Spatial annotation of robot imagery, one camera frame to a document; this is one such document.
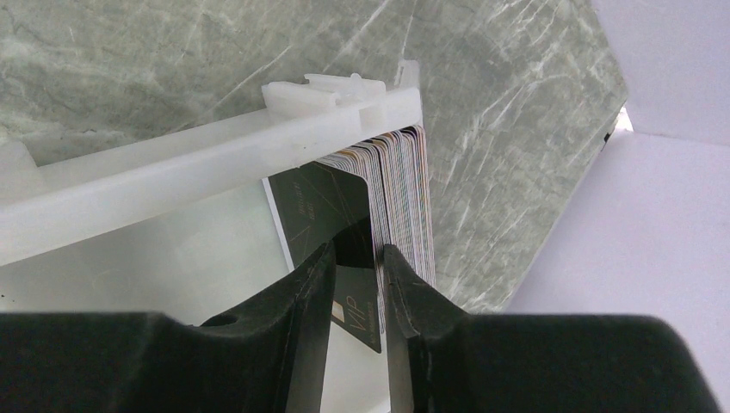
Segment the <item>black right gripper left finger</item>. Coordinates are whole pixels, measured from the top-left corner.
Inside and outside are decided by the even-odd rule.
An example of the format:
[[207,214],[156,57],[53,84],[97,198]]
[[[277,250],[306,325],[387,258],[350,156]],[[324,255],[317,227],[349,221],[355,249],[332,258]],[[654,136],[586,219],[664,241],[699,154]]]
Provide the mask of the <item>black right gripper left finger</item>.
[[4,313],[4,412],[317,412],[336,251],[192,326],[160,312]]

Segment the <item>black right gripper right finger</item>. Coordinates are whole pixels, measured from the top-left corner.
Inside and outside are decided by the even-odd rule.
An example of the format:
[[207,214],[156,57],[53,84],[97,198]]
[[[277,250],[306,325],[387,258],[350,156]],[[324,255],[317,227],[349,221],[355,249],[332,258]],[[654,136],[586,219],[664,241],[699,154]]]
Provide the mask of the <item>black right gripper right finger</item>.
[[629,315],[471,314],[385,246],[394,412],[716,412],[684,340]]

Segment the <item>black vip credit card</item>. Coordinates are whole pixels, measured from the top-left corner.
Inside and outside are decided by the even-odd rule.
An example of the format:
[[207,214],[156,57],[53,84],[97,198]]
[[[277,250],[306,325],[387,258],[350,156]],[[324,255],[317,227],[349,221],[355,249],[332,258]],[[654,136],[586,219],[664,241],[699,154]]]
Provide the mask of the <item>black vip credit card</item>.
[[366,182],[317,162],[271,176],[267,182],[285,257],[296,268],[321,244],[333,243],[336,281],[331,319],[380,353],[379,288]]

